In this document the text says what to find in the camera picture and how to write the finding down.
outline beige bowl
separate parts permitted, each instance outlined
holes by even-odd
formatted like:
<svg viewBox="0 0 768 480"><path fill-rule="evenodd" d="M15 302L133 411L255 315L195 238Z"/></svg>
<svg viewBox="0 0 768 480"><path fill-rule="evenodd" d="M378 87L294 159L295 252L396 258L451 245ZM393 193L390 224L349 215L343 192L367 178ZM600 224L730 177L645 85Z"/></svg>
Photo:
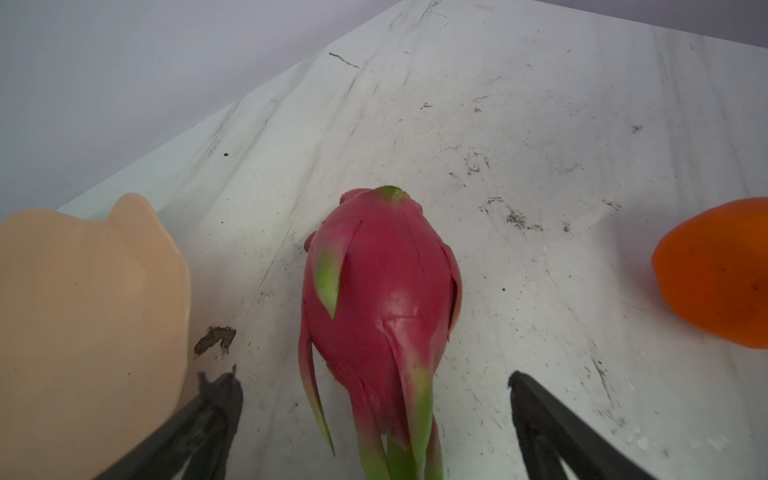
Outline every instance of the beige bowl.
<svg viewBox="0 0 768 480"><path fill-rule="evenodd" d="M152 206L0 225L0 478L95 477L173 413L190 274Z"/></svg>

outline white marble surface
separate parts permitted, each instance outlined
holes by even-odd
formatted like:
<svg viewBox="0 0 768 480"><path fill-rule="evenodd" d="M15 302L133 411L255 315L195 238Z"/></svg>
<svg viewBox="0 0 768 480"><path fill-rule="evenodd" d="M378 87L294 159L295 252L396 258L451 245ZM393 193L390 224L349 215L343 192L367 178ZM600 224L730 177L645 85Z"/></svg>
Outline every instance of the white marble surface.
<svg viewBox="0 0 768 480"><path fill-rule="evenodd" d="M650 255L768 194L768 51L481 1L405 0L61 211L143 194L191 266L191 343L237 329L194 360L244 384L230 478L362 477L346 393L320 364L333 458L301 387L302 243L342 192L382 184L423 205L465 280L435 384L446 478L525 478L516 369L658 478L765 478L768 356L679 320Z"/></svg>

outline orange fruit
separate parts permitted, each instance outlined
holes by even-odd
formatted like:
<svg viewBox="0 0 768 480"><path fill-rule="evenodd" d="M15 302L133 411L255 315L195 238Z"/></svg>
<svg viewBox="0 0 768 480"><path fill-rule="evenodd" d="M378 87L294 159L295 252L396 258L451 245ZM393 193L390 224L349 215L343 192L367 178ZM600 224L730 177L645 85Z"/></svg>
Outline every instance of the orange fruit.
<svg viewBox="0 0 768 480"><path fill-rule="evenodd" d="M688 323L768 348L768 197L682 223L661 239L651 262L667 305Z"/></svg>

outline gray wall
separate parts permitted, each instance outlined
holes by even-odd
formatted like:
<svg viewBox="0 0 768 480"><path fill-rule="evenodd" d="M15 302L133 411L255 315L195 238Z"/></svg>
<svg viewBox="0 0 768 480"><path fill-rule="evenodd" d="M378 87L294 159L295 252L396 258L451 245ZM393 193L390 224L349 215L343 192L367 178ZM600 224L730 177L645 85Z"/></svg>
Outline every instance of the gray wall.
<svg viewBox="0 0 768 480"><path fill-rule="evenodd" d="M0 1L0 221L59 207L395 3Z"/></svg>
<svg viewBox="0 0 768 480"><path fill-rule="evenodd" d="M768 47L767 0L542 0L587 12Z"/></svg>

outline pink dragon fruit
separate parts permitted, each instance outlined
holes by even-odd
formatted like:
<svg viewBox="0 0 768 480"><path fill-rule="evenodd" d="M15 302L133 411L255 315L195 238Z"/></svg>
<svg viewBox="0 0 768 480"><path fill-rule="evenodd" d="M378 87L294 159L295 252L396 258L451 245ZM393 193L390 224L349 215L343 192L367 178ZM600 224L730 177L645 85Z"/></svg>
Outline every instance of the pink dragon fruit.
<svg viewBox="0 0 768 480"><path fill-rule="evenodd" d="M456 258L397 187L351 190L340 203L304 244L304 389L333 450L314 343L349 392L368 480L442 478L432 377L462 303Z"/></svg>

